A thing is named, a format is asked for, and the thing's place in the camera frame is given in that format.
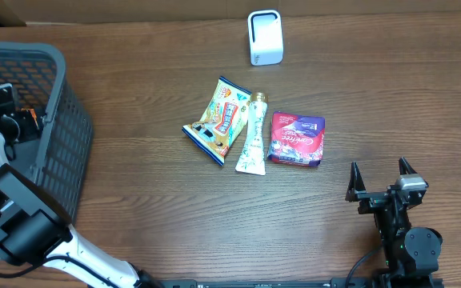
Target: gray plastic basket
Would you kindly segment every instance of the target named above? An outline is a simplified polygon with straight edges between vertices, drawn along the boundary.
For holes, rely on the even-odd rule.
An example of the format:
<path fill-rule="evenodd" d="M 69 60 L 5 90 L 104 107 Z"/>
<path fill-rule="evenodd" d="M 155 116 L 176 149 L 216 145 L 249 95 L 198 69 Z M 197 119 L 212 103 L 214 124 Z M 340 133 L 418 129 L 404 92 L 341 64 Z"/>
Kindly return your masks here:
<path fill-rule="evenodd" d="M 22 108 L 46 109 L 41 138 L 17 144 L 10 164 L 74 220 L 94 130 L 67 84 L 65 59 L 50 45 L 0 42 L 0 85 L 5 83 L 17 88 Z"/>

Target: white container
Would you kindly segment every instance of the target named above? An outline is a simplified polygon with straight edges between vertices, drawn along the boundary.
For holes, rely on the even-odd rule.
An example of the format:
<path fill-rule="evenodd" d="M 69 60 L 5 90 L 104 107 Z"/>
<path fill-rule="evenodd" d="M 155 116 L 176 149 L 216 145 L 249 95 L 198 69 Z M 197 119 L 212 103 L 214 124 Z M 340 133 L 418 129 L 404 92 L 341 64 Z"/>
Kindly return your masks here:
<path fill-rule="evenodd" d="M 275 10 L 260 10 L 248 16 L 250 59 L 254 66 L 280 63 L 284 55 L 282 23 Z"/>

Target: white tube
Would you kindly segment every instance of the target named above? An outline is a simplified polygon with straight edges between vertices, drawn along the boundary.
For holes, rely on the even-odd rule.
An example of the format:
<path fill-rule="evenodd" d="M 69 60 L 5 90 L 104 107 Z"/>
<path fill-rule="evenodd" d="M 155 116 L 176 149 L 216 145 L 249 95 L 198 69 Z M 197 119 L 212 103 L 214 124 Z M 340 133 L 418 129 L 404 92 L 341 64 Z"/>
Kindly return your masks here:
<path fill-rule="evenodd" d="M 251 96 L 248 112 L 247 140 L 243 152 L 239 156 L 236 171 L 257 175 L 265 175 L 263 124 L 268 97 L 264 93 L 256 92 Z"/>

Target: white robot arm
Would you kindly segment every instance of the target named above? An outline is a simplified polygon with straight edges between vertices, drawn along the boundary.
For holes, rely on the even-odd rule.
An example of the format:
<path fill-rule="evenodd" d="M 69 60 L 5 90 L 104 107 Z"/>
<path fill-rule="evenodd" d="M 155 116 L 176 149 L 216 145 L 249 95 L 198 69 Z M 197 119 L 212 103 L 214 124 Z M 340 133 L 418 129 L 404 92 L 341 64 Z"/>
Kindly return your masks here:
<path fill-rule="evenodd" d="M 10 174 L 17 173 L 16 171 L 12 170 L 8 165 L 8 159 L 6 158 L 5 151 L 4 151 L 5 139 L 3 135 L 0 133 L 0 168 L 4 168 L 5 170 L 9 171 L 5 175 L 8 176 Z M 3 181 L 6 181 L 3 178 L 0 178 L 1 185 Z M 12 214 L 15 214 L 16 211 L 25 210 L 28 213 L 30 219 L 27 219 L 29 224 L 30 233 L 36 233 L 37 231 L 34 230 L 37 226 L 50 226 L 51 223 L 40 223 L 41 221 L 47 221 L 46 218 L 35 217 L 34 213 L 36 210 L 26 211 L 26 204 L 20 204 L 21 202 L 33 202 L 37 195 L 34 193 L 29 193 L 31 190 L 23 191 L 26 187 L 19 187 L 19 182 L 14 182 L 11 187 L 15 187 L 10 191 L 10 193 L 21 193 L 17 195 L 17 197 L 11 197 L 10 195 L 6 195 L 6 198 L 1 199 L 1 207 L 0 207 L 0 215 L 1 218 L 7 217 L 12 218 Z M 56 222 L 53 223 L 53 226 L 58 228 L 59 225 L 64 225 L 64 230 L 66 234 L 65 241 L 57 241 L 54 246 L 48 248 L 50 252 L 45 256 L 43 259 L 43 263 L 34 263 L 35 261 L 30 261 L 32 264 L 43 264 L 44 266 L 55 268 L 58 270 L 62 270 L 68 274 L 75 276 L 77 279 L 85 282 L 91 287 L 119 287 L 119 288 L 134 288 L 140 284 L 140 273 L 137 271 L 130 263 L 118 260 L 116 258 L 111 257 L 109 254 L 105 253 L 104 251 L 100 250 L 97 246 L 93 245 L 92 243 L 88 242 L 84 237 L 82 237 L 75 228 L 70 224 L 70 219 L 68 216 L 64 217 L 65 221 L 60 223 Z M 9 231 L 2 231 L 0 227 L 0 232 L 5 233 L 5 238 L 0 239 L 0 245 L 4 245 L 5 248 L 11 249 L 14 247 L 15 244 L 12 241 L 9 241 L 9 238 L 12 237 Z M 14 231 L 14 234 L 18 233 L 25 233 L 23 230 Z M 16 250 L 16 254 L 21 252 L 21 250 L 26 249 L 26 254 L 29 253 L 30 249 L 33 247 L 14 247 Z M 9 255 L 1 255 L 3 259 L 7 258 Z"/>

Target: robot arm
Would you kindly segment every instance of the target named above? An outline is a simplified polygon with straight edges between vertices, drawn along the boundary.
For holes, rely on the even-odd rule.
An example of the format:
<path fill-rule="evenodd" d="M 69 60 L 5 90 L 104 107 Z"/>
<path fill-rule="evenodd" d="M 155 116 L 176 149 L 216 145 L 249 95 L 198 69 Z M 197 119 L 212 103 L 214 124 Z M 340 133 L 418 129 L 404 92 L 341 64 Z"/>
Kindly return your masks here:
<path fill-rule="evenodd" d="M 0 167 L 0 257 L 56 268 L 92 287 L 162 287 L 79 235 L 63 208 L 8 164 Z"/>
<path fill-rule="evenodd" d="M 351 163 L 351 180 L 346 200 L 359 202 L 359 214 L 373 214 L 382 240 L 388 269 L 377 270 L 372 287 L 443 287 L 431 273 L 439 269 L 442 236 L 436 230 L 416 227 L 407 210 L 421 204 L 428 183 L 399 159 L 399 178 L 386 192 L 368 193 L 357 163 Z"/>

